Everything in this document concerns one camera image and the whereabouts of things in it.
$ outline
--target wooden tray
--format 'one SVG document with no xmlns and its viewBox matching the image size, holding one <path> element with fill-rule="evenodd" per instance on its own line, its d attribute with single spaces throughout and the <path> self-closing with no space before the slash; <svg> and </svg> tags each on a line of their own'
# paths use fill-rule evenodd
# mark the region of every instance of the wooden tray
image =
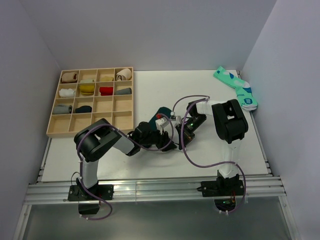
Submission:
<svg viewBox="0 0 320 240">
<path fill-rule="evenodd" d="M 130 69 L 132 77 L 125 81 L 115 81 L 116 74 L 123 70 Z M 77 72 L 78 79 L 75 83 L 63 83 L 61 81 L 64 73 Z M 77 69 L 63 70 L 59 78 L 51 115 L 46 134 L 51 138 L 73 137 L 82 129 L 94 122 L 105 118 L 109 123 L 128 133 L 134 128 L 134 69 L 132 67 L 119 68 L 98 68 L 98 69 Z M 113 77 L 113 81 L 101 81 L 103 77 Z M 94 79 L 93 83 L 80 83 L 84 79 Z M 93 95 L 82 95 L 79 87 L 81 85 L 94 84 Z M 113 94 L 101 96 L 100 87 L 113 87 Z M 115 95 L 121 89 L 131 88 L 130 95 Z M 75 96 L 61 98 L 60 89 L 74 89 Z M 72 113 L 52 114 L 54 107 L 58 104 L 72 105 Z M 90 113 L 75 113 L 75 109 L 81 106 L 91 106 Z"/>
</svg>

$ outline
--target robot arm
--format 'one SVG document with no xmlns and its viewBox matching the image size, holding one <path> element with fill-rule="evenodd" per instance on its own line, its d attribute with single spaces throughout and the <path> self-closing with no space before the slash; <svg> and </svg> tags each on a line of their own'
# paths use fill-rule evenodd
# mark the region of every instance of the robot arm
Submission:
<svg viewBox="0 0 320 240">
<path fill-rule="evenodd" d="M 222 162 L 239 161 L 239 150 L 241 141 L 248 131 L 248 122 L 236 99 L 227 102 L 203 101 L 199 102 L 191 109 L 190 115 L 211 115 L 214 118 L 216 133 L 223 140 Z M 211 192 L 206 192 L 206 196 L 231 196 L 243 195 L 243 182 L 239 179 L 239 169 L 233 163 L 221 164 L 218 167 L 217 179 L 212 181 Z M 198 189 L 202 192 L 208 187 Z"/>
<path fill-rule="evenodd" d="M 224 141 L 223 161 L 238 161 L 239 147 L 241 140 L 248 131 L 248 123 L 236 99 L 229 100 L 227 102 L 212 100 L 199 102 L 192 107 L 189 114 L 191 118 L 189 118 L 187 121 L 185 119 L 181 119 L 180 116 L 171 116 L 170 119 L 175 128 L 173 137 L 178 137 L 177 139 L 179 139 L 178 145 L 180 150 L 180 134 L 182 124 L 184 124 L 184 131 L 182 133 L 183 142 L 186 146 L 194 139 L 194 131 L 207 119 L 206 115 L 210 115 L 214 117 L 217 135 Z M 103 118 L 80 131 L 74 137 L 76 147 L 78 148 L 80 141 L 89 131 L 102 124 L 109 123 Z M 101 196 L 104 194 L 102 192 L 103 187 L 100 187 L 98 184 L 98 161 L 111 147 L 120 150 L 127 156 L 132 156 L 140 151 L 139 145 L 142 145 L 146 148 L 151 145 L 156 145 L 158 149 L 165 146 L 172 137 L 171 126 L 165 118 L 159 118 L 156 120 L 156 126 L 157 130 L 151 130 L 149 123 L 141 122 L 133 132 L 128 134 L 127 137 L 108 126 L 101 127 L 89 134 L 83 140 L 80 148 L 80 153 L 84 158 L 82 164 L 82 180 L 84 187 L 90 193 L 96 196 Z M 139 145 L 133 143 L 128 138 L 134 140 Z M 177 148 L 177 146 L 172 142 L 162 151 L 165 152 L 175 148 Z M 242 185 L 242 181 L 239 180 L 238 168 L 234 164 L 227 163 L 221 165 L 218 169 L 217 175 L 218 178 L 216 180 L 216 187 L 219 194 L 216 196 L 229 196 L 231 191 L 234 191 L 235 189 L 237 190 Z M 76 182 L 79 189 L 76 194 L 81 195 L 84 200 L 90 200 L 90 196 L 88 196 L 88 194 L 83 190 L 80 181 L 77 179 Z"/>
</svg>

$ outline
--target white table surface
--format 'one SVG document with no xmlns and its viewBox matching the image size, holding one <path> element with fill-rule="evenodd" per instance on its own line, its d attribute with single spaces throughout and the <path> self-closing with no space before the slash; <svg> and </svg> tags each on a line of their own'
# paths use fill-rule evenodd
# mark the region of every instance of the white table surface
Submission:
<svg viewBox="0 0 320 240">
<path fill-rule="evenodd" d="M 172 109 L 174 103 L 187 95 L 209 95 L 211 100 L 226 101 L 236 98 L 233 88 L 213 77 L 214 70 L 191 71 L 135 71 L 134 72 L 134 124 L 148 122 L 160 107 Z M 184 115 L 189 102 L 187 98 L 176 107 L 178 115 Z M 249 112 L 244 111 L 249 130 L 240 149 L 239 165 L 246 175 L 268 174 Z M 187 146 L 190 158 L 201 165 L 222 160 L 222 141 L 214 126 L 213 117 L 195 131 L 195 139 Z M 79 162 L 73 137 L 53 138 L 47 153 L 43 182 L 69 181 L 79 171 Z M 216 176 L 217 167 L 198 168 L 191 165 L 183 152 L 150 152 L 140 150 L 128 157 L 111 148 L 100 160 L 100 180 L 136 180 L 182 177 Z"/>
</svg>

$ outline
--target white wall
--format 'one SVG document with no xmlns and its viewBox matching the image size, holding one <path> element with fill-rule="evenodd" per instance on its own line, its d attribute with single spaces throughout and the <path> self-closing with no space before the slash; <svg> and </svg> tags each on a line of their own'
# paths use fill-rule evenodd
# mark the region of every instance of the white wall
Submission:
<svg viewBox="0 0 320 240">
<path fill-rule="evenodd" d="M 242 69 L 276 0 L 20 0 L 62 69 Z"/>
<path fill-rule="evenodd" d="M 245 66 L 272 171 L 302 239 L 320 235 L 320 1 L 278 0 Z"/>
<path fill-rule="evenodd" d="M 0 1 L 0 239 L 13 237 L 28 183 L 37 179 L 58 78 L 21 3 Z"/>
</svg>

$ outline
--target green sock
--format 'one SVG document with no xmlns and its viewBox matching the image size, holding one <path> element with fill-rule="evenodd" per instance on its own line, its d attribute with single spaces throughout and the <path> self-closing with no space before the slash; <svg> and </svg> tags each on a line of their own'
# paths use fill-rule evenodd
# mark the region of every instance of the green sock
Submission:
<svg viewBox="0 0 320 240">
<path fill-rule="evenodd" d="M 235 89 L 236 97 L 243 109 L 255 110 L 258 106 L 256 99 L 252 96 L 252 90 L 248 82 L 236 77 L 220 66 L 213 76 L 221 82 Z"/>
</svg>

